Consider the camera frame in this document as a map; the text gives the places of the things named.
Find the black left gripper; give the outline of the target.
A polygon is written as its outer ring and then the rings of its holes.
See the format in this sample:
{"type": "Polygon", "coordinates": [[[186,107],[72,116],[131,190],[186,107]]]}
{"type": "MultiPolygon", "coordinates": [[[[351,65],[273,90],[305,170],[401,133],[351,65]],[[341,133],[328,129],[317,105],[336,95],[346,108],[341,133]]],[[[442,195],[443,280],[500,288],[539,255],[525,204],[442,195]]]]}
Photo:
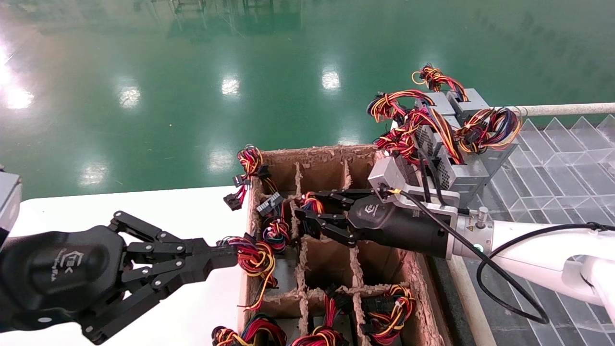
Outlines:
{"type": "Polygon", "coordinates": [[[76,322],[101,345],[183,285],[237,264],[233,246],[180,239],[124,211],[114,214],[110,229],[10,237],[1,248],[1,331],[76,322]],[[126,246],[121,233],[139,241],[126,246]],[[121,274],[124,251],[152,267],[121,274]]]}

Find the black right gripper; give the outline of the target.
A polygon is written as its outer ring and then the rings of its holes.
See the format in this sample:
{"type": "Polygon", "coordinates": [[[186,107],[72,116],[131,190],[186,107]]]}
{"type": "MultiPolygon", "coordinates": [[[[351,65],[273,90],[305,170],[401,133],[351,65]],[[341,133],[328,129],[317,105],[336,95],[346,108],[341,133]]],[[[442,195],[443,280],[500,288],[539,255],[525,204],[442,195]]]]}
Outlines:
{"type": "Polygon", "coordinates": [[[320,190],[315,199],[315,211],[295,210],[301,235],[325,237],[349,248],[372,241],[437,258],[448,254],[449,233],[444,225],[455,227],[457,217],[452,214],[432,210],[431,217],[421,210],[384,203],[373,189],[320,190]]]}

